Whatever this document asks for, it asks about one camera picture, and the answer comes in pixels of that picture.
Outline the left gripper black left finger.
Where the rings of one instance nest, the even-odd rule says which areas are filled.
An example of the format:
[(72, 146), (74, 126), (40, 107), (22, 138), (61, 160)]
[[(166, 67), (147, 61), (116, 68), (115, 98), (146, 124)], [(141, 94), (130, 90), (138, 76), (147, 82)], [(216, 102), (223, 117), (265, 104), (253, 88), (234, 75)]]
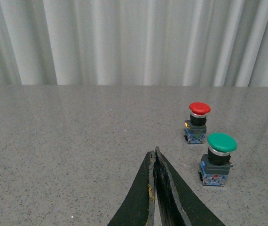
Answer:
[(126, 198), (108, 225), (154, 225), (156, 200), (156, 177), (154, 176), (155, 161), (155, 152), (147, 152)]

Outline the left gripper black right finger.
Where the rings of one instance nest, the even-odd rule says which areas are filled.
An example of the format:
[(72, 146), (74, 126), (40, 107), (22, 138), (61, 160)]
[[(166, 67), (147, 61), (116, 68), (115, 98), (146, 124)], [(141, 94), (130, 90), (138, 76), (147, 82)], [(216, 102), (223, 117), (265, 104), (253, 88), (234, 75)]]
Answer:
[(168, 159), (155, 149), (156, 192), (163, 226), (223, 226)]

